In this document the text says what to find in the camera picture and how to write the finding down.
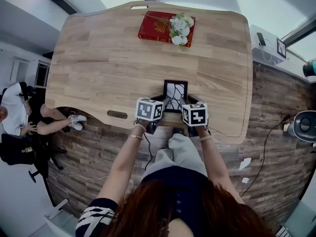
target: floor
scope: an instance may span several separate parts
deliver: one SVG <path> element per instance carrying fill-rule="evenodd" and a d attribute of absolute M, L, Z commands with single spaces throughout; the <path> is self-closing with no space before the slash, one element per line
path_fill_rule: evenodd
<path fill-rule="evenodd" d="M 310 110 L 314 95 L 312 86 L 275 69 L 253 65 L 253 95 L 248 131 L 240 145 L 218 142 L 217 146 L 228 167 L 232 182 L 242 194 L 257 175 L 262 161 L 264 140 L 271 128 L 286 115 Z M 107 176 L 113 160 L 123 145 L 129 130 L 102 124 L 93 117 L 88 118 L 82 132 L 58 132 L 54 135 L 56 145 L 64 147 L 68 153 L 57 156 L 64 170 L 59 171 L 50 163 L 48 183 L 56 203 L 67 198 L 66 211 L 79 217 L 87 205 L 96 197 L 105 179 L 88 180 Z M 158 128 L 153 136 L 148 136 L 155 155 L 167 146 L 171 128 Z M 195 139 L 199 152 L 201 147 Z M 280 223 L 295 206 L 313 165 L 316 154 L 311 154 L 310 143 L 298 140 L 283 133 L 282 125 L 276 126 L 267 140 L 265 164 L 256 182 L 243 196 L 246 204 L 264 217 L 268 226 L 275 232 Z M 140 183 L 144 167 L 148 161 L 148 143 L 144 140 L 139 150 L 129 190 Z M 251 158 L 251 163 L 239 171 L 240 162 Z M 243 177 L 250 178 L 247 184 Z"/>

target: paper scrap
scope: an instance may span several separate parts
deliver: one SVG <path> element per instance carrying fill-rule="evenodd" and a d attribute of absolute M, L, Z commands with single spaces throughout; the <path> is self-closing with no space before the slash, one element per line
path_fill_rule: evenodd
<path fill-rule="evenodd" d="M 242 179 L 242 182 L 243 182 L 244 184 L 248 183 L 248 181 L 249 181 L 249 178 L 247 178 L 247 177 L 244 177 L 244 178 Z"/>
<path fill-rule="evenodd" d="M 239 170 L 242 170 L 244 168 L 246 168 L 251 162 L 251 158 L 245 158 L 241 163 L 240 163 L 240 167 Z"/>

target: white device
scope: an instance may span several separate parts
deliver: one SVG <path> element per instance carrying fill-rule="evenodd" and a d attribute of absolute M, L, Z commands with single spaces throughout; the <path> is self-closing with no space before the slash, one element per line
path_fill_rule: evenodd
<path fill-rule="evenodd" d="M 188 126 L 201 126 L 208 123 L 207 104 L 182 105 L 182 119 Z"/>
<path fill-rule="evenodd" d="M 261 33 L 265 46 L 260 45 L 258 34 Z M 277 52 L 277 36 L 269 33 L 268 31 L 255 26 L 250 26 L 250 38 L 251 38 L 251 49 L 252 59 L 256 62 L 273 66 L 279 64 L 286 59 Z"/>
<path fill-rule="evenodd" d="M 163 102 L 139 98 L 137 100 L 135 117 L 148 121 L 155 121 L 162 118 Z"/>

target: knee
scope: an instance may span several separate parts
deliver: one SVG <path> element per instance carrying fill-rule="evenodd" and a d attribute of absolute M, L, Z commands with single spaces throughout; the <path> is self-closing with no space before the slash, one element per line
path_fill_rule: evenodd
<path fill-rule="evenodd" d="M 38 127 L 38 134 L 47 135 L 49 133 L 47 132 L 47 129 L 45 129 L 45 127 Z"/>
<path fill-rule="evenodd" d="M 45 104 L 43 104 L 40 108 L 40 114 L 46 118 L 49 116 L 50 108 L 48 108 Z"/>

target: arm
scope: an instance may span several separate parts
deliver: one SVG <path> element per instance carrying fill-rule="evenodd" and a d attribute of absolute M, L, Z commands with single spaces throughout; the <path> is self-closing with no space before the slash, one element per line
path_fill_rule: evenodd
<path fill-rule="evenodd" d="M 140 122 L 144 127 L 148 122 Z M 143 137 L 144 130 L 136 126 L 131 134 Z M 127 185 L 132 174 L 141 139 L 128 137 L 115 158 L 110 174 L 97 198 L 109 198 L 119 204 L 124 198 Z"/>
<path fill-rule="evenodd" d="M 25 82 L 19 82 L 19 83 L 12 85 L 11 87 L 9 87 L 5 91 L 5 93 L 3 95 L 4 96 L 10 96 L 10 95 L 18 96 L 19 94 L 24 95 L 25 101 L 27 101 L 29 99 L 28 95 L 27 95 L 27 86 L 26 86 Z"/>
<path fill-rule="evenodd" d="M 197 133 L 200 138 L 209 135 L 202 126 L 197 127 Z M 208 179 L 211 180 L 214 185 L 221 185 L 238 203 L 244 203 L 231 182 L 226 165 L 213 140 L 208 139 L 201 141 L 201 145 Z"/>

